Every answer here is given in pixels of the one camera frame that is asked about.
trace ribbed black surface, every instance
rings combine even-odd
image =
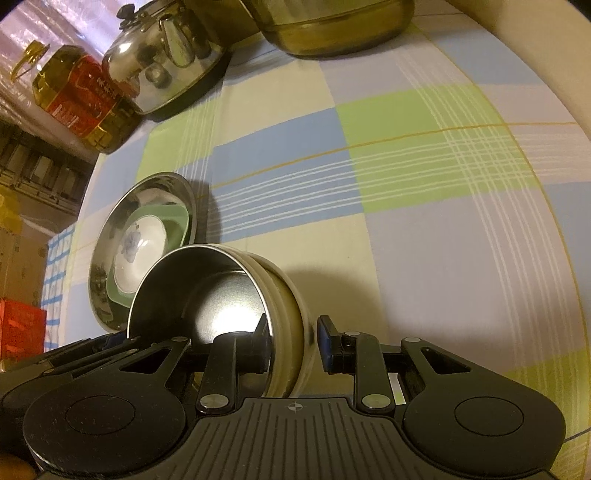
[[[45,474],[41,480],[59,477]],[[419,458],[386,419],[344,398],[247,399],[198,422],[184,445],[133,480],[452,480]],[[550,480],[539,473],[532,480]]]

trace red box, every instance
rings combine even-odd
[[[45,310],[15,300],[0,300],[0,360],[22,360],[43,353]]]

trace oil bottle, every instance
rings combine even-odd
[[[63,45],[51,55],[50,49],[33,40],[13,68],[11,80],[29,74],[38,106],[99,152],[115,151],[138,126],[140,115],[83,48]]]

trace green bowl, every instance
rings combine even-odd
[[[164,254],[182,246],[189,230],[189,212],[183,205],[146,205],[140,207],[129,216],[123,231],[125,232],[132,223],[146,215],[154,215],[162,220],[164,224],[164,229],[166,230],[166,249],[164,250]],[[127,308],[131,307],[135,294],[120,291],[115,282],[113,265],[111,265],[107,275],[106,290],[107,295],[112,301]]]

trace stainless steel kettle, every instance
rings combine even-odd
[[[156,121],[182,111],[224,75],[230,54],[209,38],[182,0],[154,0],[138,11],[119,9],[121,34],[103,58],[103,71]]]

